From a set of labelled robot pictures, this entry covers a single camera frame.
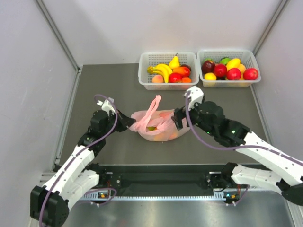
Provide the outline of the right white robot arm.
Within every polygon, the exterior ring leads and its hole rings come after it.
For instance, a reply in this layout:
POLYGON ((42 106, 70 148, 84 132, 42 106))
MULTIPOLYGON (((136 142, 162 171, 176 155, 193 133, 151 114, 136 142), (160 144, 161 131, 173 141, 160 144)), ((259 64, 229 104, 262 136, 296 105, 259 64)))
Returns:
POLYGON ((220 144, 217 150, 235 150, 267 168, 260 170, 227 163, 221 171, 224 186, 246 184, 261 187, 282 195, 291 203, 303 204, 302 161, 268 144, 242 123, 226 118, 223 109, 214 102, 176 108, 172 120, 178 130, 183 128, 183 120, 191 130, 197 126, 220 144))

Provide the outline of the pink plastic bag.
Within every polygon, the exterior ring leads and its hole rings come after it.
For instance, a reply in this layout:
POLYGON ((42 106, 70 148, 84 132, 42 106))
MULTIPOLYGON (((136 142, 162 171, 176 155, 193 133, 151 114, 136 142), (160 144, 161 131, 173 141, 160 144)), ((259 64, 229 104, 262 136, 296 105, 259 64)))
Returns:
POLYGON ((187 133, 190 128, 185 127, 177 130, 171 119, 173 110, 158 110, 161 102, 161 96, 157 95, 151 102, 148 110, 137 111, 131 115, 136 120, 129 130, 139 133, 141 137, 148 141, 166 142, 181 137, 187 133), (155 131, 148 131, 146 127, 157 127, 155 131))

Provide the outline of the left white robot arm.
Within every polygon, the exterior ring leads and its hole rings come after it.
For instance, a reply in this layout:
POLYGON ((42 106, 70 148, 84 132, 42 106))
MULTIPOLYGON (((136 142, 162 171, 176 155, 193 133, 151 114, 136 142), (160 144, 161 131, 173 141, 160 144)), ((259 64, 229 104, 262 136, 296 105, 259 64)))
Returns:
POLYGON ((43 186, 31 191, 30 217, 41 227, 61 227, 86 192, 106 185, 105 173, 87 167, 105 146, 106 137, 127 130, 135 122, 120 111, 95 111, 67 161, 43 186))

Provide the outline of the green orange mango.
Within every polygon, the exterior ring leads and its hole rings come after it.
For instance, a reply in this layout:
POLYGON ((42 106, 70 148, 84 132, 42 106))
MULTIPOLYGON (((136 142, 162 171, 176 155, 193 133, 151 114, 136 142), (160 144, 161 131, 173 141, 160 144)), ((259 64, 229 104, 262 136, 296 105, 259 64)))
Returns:
POLYGON ((148 127, 146 127, 146 129, 147 129, 148 131, 155 131, 155 130, 157 130, 157 127, 148 126, 148 127))

